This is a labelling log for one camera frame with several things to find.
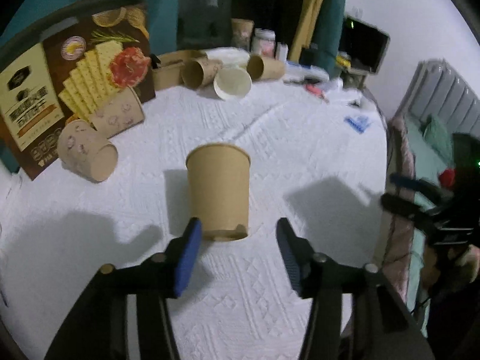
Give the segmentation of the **plain kraft paper cup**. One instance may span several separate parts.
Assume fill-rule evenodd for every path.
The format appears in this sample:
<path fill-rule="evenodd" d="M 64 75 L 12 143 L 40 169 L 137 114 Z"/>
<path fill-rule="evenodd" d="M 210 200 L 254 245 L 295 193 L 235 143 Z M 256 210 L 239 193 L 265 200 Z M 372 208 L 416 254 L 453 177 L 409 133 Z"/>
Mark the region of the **plain kraft paper cup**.
<path fill-rule="evenodd" d="M 227 143 L 201 145 L 185 161 L 190 215 L 202 222 L 203 237 L 231 242 L 248 236 L 251 158 Z"/>

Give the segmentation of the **floral cup lying front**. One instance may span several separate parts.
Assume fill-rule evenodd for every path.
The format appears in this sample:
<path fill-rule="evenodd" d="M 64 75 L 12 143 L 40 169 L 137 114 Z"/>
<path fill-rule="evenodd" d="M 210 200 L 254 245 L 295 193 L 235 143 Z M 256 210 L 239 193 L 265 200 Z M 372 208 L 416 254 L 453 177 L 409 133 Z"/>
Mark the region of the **floral cup lying front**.
<path fill-rule="evenodd" d="M 118 163 L 117 148 L 81 119 L 64 127 L 57 151 L 69 170 L 97 183 L 106 180 Z"/>

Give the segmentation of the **kraft cup lying right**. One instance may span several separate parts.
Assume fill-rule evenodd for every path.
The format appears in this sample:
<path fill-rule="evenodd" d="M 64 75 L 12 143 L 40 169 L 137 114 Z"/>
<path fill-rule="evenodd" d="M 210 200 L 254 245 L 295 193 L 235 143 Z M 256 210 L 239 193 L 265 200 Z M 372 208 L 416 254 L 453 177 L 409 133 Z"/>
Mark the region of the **kraft cup lying right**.
<path fill-rule="evenodd" d="M 253 81 L 279 80 L 286 73 L 286 66 L 274 58 L 251 55 L 247 63 L 247 72 Z"/>

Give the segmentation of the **white paper cup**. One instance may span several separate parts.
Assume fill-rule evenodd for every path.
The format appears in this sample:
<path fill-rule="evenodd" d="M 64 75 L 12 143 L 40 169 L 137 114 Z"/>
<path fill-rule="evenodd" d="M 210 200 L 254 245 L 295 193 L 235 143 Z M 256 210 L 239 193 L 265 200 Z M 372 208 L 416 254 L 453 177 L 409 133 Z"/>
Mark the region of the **white paper cup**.
<path fill-rule="evenodd" d="M 213 81 L 216 95 L 224 101 L 239 100 L 250 93 L 252 80 L 241 67 L 222 67 Z"/>

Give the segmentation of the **floral cup lying back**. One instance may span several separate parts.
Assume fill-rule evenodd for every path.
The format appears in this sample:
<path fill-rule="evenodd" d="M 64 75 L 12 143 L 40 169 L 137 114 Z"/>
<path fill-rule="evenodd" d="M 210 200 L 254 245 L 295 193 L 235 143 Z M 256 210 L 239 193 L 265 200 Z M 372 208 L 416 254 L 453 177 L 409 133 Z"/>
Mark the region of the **floral cup lying back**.
<path fill-rule="evenodd" d="M 106 138 L 139 125 L 144 119 L 142 104 L 129 87 L 112 96 L 89 117 L 91 125 Z"/>

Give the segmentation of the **upright kraft cup background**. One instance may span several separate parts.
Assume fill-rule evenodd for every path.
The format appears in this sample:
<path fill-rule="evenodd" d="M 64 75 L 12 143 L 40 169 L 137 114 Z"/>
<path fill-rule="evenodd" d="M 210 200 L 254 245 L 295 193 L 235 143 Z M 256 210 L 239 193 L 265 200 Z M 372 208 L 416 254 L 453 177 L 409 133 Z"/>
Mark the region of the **upright kraft cup background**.
<path fill-rule="evenodd" d="M 232 46 L 249 51 L 255 23 L 248 19 L 231 19 L 231 25 Z"/>

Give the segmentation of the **kraft cup by cardboard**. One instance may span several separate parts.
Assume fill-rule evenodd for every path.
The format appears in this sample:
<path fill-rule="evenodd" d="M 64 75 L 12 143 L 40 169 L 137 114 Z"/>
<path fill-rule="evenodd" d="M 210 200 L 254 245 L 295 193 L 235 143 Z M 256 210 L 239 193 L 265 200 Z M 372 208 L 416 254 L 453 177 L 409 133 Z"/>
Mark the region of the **kraft cup by cardboard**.
<path fill-rule="evenodd" d="M 192 58 L 184 63 L 181 78 L 187 88 L 199 89 L 210 85 L 222 67 L 223 62 L 219 59 Z"/>

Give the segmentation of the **blue white packet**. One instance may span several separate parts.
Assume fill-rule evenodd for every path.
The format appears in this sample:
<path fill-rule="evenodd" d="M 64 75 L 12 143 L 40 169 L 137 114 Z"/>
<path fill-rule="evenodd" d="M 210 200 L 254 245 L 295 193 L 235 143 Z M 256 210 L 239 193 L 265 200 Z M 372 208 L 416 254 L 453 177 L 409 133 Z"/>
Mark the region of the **blue white packet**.
<path fill-rule="evenodd" d="M 359 134 L 363 134 L 372 124 L 372 121 L 364 115 L 347 116 L 344 122 Z"/>

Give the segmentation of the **pink small object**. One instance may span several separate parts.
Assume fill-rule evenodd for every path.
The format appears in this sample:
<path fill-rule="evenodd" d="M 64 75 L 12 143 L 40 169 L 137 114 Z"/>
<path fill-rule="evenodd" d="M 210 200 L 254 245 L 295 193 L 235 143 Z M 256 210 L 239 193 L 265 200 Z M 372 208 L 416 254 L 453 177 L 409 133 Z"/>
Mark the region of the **pink small object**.
<path fill-rule="evenodd" d="M 315 97 L 319 98 L 320 100 L 329 103 L 328 98 L 326 97 L 324 91 L 321 88 L 316 87 L 315 85 L 306 85 L 306 91 L 310 94 L 314 95 Z"/>

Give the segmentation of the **black monitor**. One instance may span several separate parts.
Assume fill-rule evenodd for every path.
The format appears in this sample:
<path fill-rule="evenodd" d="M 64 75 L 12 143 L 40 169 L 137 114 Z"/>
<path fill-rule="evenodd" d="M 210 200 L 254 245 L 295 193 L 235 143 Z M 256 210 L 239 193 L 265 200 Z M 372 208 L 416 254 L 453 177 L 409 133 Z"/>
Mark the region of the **black monitor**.
<path fill-rule="evenodd" d="M 378 74 L 390 40 L 379 28 L 346 16 L 338 52 L 349 57 L 352 68 Z"/>

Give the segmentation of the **white charger adapter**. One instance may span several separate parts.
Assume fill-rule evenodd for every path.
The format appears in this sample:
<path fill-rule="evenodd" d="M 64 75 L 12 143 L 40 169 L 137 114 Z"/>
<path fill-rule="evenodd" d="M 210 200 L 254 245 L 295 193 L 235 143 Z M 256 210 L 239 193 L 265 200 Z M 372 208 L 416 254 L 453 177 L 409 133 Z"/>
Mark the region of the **white charger adapter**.
<path fill-rule="evenodd" d="M 276 59 L 282 62 L 287 61 L 289 48 L 285 43 L 278 43 L 276 49 Z"/>

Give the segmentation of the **white-lidded jar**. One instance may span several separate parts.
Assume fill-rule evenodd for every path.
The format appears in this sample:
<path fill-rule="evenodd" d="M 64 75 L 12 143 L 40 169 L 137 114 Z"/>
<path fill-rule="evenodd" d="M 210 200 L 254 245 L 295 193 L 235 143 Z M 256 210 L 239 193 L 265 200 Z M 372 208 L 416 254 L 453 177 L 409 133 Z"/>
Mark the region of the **white-lidded jar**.
<path fill-rule="evenodd" d="M 250 52 L 273 58 L 276 47 L 276 35 L 272 30 L 256 28 L 251 42 Z"/>

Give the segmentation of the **stack of white paper plates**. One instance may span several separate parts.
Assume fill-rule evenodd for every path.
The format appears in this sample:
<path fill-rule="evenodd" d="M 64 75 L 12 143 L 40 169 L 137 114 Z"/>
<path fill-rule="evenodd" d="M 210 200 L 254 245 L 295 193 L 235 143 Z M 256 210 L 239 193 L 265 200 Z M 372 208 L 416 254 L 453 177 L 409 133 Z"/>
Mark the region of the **stack of white paper plates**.
<path fill-rule="evenodd" d="M 250 54 L 236 47 L 218 47 L 203 51 L 209 59 L 218 59 L 226 67 L 238 66 L 244 68 L 250 59 Z"/>

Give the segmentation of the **small cardboard box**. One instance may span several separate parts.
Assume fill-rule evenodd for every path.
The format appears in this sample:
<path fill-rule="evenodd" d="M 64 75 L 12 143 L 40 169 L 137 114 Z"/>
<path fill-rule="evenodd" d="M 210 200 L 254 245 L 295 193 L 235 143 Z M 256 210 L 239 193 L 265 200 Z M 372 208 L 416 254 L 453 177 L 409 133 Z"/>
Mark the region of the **small cardboard box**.
<path fill-rule="evenodd" d="M 182 68 L 190 59 L 205 58 L 207 54 L 202 50 L 184 49 L 163 55 L 151 54 L 154 89 L 156 91 L 181 86 Z"/>

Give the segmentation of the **cracker box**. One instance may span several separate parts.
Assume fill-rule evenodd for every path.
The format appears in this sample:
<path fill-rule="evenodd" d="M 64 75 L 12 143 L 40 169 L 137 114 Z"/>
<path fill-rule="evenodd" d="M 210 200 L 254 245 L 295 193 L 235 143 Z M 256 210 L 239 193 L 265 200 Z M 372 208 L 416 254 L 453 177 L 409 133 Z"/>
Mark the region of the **cracker box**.
<path fill-rule="evenodd" d="M 73 117 L 90 121 L 122 92 L 155 96 L 146 7 L 76 15 L 31 46 L 10 48 L 1 65 L 1 140 L 30 179 L 57 155 Z"/>

